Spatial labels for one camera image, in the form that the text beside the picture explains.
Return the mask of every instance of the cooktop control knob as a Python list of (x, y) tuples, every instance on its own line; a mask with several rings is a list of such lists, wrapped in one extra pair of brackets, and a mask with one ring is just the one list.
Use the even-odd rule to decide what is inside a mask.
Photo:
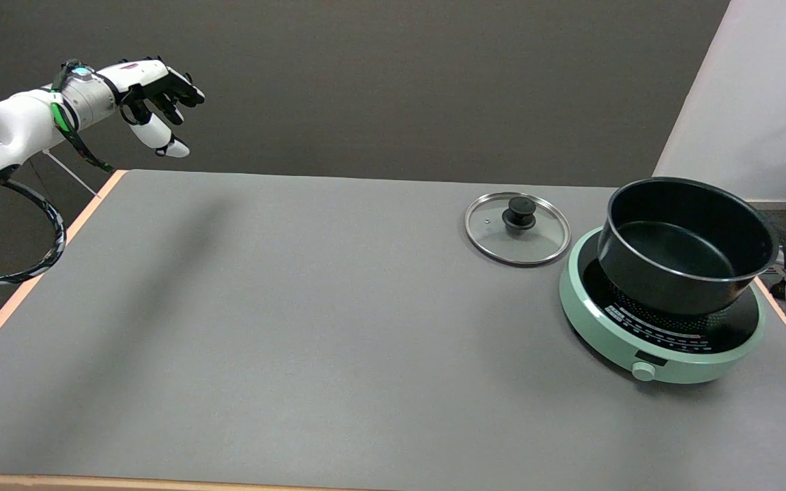
[(536, 226), (536, 203), (526, 196), (508, 200), (508, 209), (502, 212), (502, 221), (512, 230), (529, 230)]
[(631, 371), (636, 380), (651, 382), (654, 379), (654, 366), (646, 361), (636, 361), (632, 364)]

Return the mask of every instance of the black cooking surface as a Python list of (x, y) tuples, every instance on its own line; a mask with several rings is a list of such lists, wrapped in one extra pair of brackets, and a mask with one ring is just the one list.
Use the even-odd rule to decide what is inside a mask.
[(609, 319), (657, 346), (682, 353), (721, 353), (748, 341), (757, 327), (759, 308), (751, 288), (733, 305), (713, 314), (688, 316), (647, 308), (624, 295), (595, 258), (581, 273), (584, 289)]

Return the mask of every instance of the black cable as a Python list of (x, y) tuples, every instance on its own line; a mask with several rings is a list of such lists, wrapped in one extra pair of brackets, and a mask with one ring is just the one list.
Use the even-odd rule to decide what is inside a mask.
[[(69, 59), (63, 63), (59, 73), (53, 79), (53, 84), (50, 84), (50, 93), (61, 93), (63, 88), (66, 87), (66, 81), (68, 81), (69, 75), (72, 74), (72, 70), (78, 68), (79, 66), (84, 65), (77, 59)], [(115, 168), (111, 167), (111, 165), (107, 164), (107, 162), (97, 158), (96, 155), (93, 155), (93, 152), (90, 152), (90, 149), (87, 148), (87, 144), (84, 143), (84, 140), (82, 140), (78, 135), (78, 132), (72, 125), (72, 122), (69, 121), (68, 116), (66, 116), (65, 111), (62, 109), (62, 106), (56, 102), (50, 103), (50, 111), (53, 113), (53, 122), (55, 123), (57, 130), (59, 130), (59, 133), (62, 134), (66, 142), (72, 144), (72, 147), (74, 147), (75, 151), (78, 152), (78, 155), (80, 155), (81, 158), (83, 158), (93, 167), (101, 168), (101, 170), (105, 171), (106, 173), (113, 174)]]
[[(47, 189), (47, 185), (44, 183), (44, 180), (41, 178), (41, 174), (38, 174), (38, 169), (35, 168), (34, 162), (32, 159), (29, 159), (29, 167), (32, 169), (32, 172), (35, 174), (35, 177), (38, 178), (38, 183), (41, 183), (41, 187), (44, 189), (44, 193), (50, 196), (50, 190)], [(47, 220), (50, 221), (50, 224), (53, 225), (53, 246), (35, 264), (33, 267), (29, 267), (25, 270), (18, 271), (18, 273), (11, 273), (11, 274), (2, 274), (0, 276), (0, 286), (3, 285), (16, 285), (18, 283), (26, 282), (26, 280), (30, 280), (36, 276), (40, 276), (41, 273), (44, 273), (52, 265), (54, 265), (59, 258), (63, 255), (63, 250), (66, 248), (66, 225), (63, 223), (62, 215), (59, 214), (59, 211), (50, 204), (50, 202), (45, 199), (43, 196), (34, 192), (31, 188), (25, 186), (24, 184), (18, 183), (17, 181), (7, 180), (2, 183), (3, 187), (6, 187), (14, 192), (18, 193), (20, 196), (24, 196), (24, 198), (29, 199), (35, 206), (41, 209), (44, 212), (44, 215), (47, 217)]]
[(12, 274), (3, 274), (0, 276), (0, 286), (3, 285), (16, 285), (18, 283), (26, 282), (26, 280), (31, 280), (32, 278), (39, 276), (41, 273), (44, 273), (54, 263), (59, 261), (59, 258), (63, 255), (63, 250), (66, 248), (66, 226), (63, 223), (62, 215), (59, 214), (56, 208), (53, 207), (43, 196), (34, 192), (34, 190), (30, 189), (27, 186), (18, 183), (17, 181), (7, 180), (2, 183), (3, 187), (6, 187), (14, 192), (18, 193), (21, 196), (29, 199), (35, 206), (41, 209), (44, 212), (44, 215), (47, 217), (47, 220), (50, 221), (50, 224), (53, 225), (53, 245), (50, 247), (50, 250), (47, 254), (38, 261), (33, 267), (29, 267), (25, 270), (19, 271), (18, 273)]

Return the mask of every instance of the pot rim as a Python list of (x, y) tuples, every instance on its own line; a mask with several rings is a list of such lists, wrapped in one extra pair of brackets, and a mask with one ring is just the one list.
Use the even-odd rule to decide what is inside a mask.
[[(611, 219), (611, 206), (614, 205), (615, 199), (620, 196), (621, 193), (626, 192), (627, 190), (642, 185), (646, 183), (678, 183), (678, 184), (687, 184), (690, 186), (695, 186), (701, 188), (703, 190), (708, 190), (709, 192), (717, 193), (718, 195), (723, 196), (723, 198), (729, 199), (735, 202), (737, 205), (742, 206), (745, 211), (750, 213), (752, 217), (754, 217), (763, 227), (766, 229), (766, 232), (770, 236), (770, 246), (774, 254), (770, 254), (770, 258), (766, 262), (765, 265), (758, 268), (758, 270), (753, 271), (752, 273), (742, 274), (742, 276), (734, 276), (730, 278), (713, 278), (711, 276), (698, 276), (698, 274), (689, 274), (684, 273), (683, 271), (676, 271), (673, 268), (667, 267), (666, 265), (661, 265), (657, 261), (653, 261), (651, 258), (648, 258), (646, 255), (642, 254), (641, 252), (637, 251), (633, 246), (627, 242), (618, 232), (617, 224), (614, 223), (614, 220)], [(641, 260), (645, 261), (646, 263), (653, 265), (653, 267), (657, 267), (663, 271), (667, 271), (667, 273), (674, 274), (675, 276), (680, 276), (683, 278), (688, 278), (690, 280), (698, 280), (699, 282), (711, 282), (711, 283), (736, 283), (736, 282), (744, 282), (745, 280), (754, 280), (757, 276), (760, 276), (761, 273), (766, 271), (771, 265), (776, 262), (778, 257), (778, 246), (779, 246), (779, 239), (777, 234), (774, 232), (773, 227), (770, 223), (766, 220), (766, 218), (756, 209), (751, 206), (748, 202), (744, 199), (739, 198), (739, 196), (733, 195), (733, 193), (728, 192), (727, 190), (723, 190), (721, 188), (712, 186), (711, 184), (701, 183), (700, 181), (693, 181), (692, 179), (685, 179), (683, 177), (648, 177), (646, 179), (640, 179), (638, 181), (633, 181), (629, 184), (624, 184), (618, 188), (609, 198), (609, 204), (606, 208), (606, 216), (605, 221), (609, 225), (609, 229), (611, 232), (615, 234), (617, 240), (620, 243), (623, 243), (625, 248), (629, 249), (630, 252), (635, 254), (637, 257), (641, 258)]]

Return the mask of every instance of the nonstick pot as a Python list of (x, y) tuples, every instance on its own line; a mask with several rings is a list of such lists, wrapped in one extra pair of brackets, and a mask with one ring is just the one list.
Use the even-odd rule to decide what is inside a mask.
[(773, 264), (776, 233), (742, 199), (699, 181), (652, 177), (609, 200), (599, 264), (625, 295), (668, 314), (726, 308)]

